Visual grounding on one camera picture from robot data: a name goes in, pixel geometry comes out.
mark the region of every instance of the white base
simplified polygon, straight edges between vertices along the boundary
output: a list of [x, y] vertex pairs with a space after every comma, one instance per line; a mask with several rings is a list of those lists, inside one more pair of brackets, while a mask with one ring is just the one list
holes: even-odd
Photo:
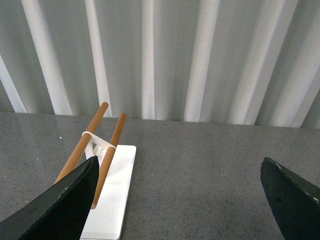
[[[124, 221], [136, 147], [118, 145], [95, 209], [85, 222], [81, 240], [118, 240]], [[99, 164], [106, 150], [96, 146]]]

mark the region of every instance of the gray countertop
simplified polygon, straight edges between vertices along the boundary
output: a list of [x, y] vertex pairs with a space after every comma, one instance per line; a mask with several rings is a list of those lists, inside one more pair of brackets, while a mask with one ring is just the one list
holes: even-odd
[[[0, 221], [53, 184], [91, 119], [0, 112]], [[108, 141], [116, 122], [96, 134]], [[137, 151], [121, 239], [283, 239], [261, 163], [319, 186], [319, 139], [316, 129], [127, 119], [119, 144]]]

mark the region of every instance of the speckled gray surface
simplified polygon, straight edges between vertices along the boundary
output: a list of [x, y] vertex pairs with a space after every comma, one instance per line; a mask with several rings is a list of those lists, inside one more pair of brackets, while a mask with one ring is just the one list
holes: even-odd
[[[0, 113], [0, 221], [49, 188], [91, 117]], [[96, 132], [109, 139], [117, 120]], [[320, 186], [320, 130], [128, 119], [132, 239], [283, 239], [260, 182], [268, 156]]]

